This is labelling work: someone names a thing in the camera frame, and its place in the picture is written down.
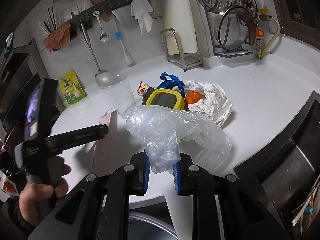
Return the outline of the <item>person's left hand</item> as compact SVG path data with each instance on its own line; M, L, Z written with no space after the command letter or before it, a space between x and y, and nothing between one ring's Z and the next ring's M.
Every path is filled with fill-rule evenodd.
M68 189L68 183L64 178L61 179L56 188L53 188L52 185L28 183L20 193L18 204L23 219L32 226L38 226L43 219L40 217L35 204L56 196L57 202L55 205L57 205L67 195Z

